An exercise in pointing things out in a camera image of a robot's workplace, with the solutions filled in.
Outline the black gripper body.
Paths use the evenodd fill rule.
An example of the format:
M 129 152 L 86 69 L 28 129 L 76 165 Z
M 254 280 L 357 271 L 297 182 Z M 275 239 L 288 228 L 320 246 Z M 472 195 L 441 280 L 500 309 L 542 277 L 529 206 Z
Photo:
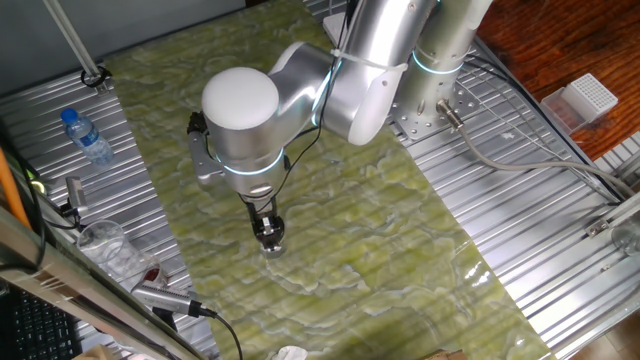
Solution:
M 264 196 L 239 195 L 251 218 L 275 217 L 278 215 L 276 197 L 272 194 Z

